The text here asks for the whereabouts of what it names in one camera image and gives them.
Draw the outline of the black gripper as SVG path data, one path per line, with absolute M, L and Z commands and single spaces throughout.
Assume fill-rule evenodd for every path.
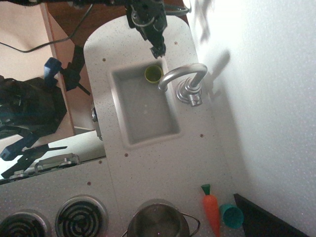
M 125 6 L 130 28 L 135 28 L 148 40 L 152 55 L 158 59 L 164 56 L 166 45 L 163 31 L 167 27 L 166 12 L 162 0 L 128 0 Z

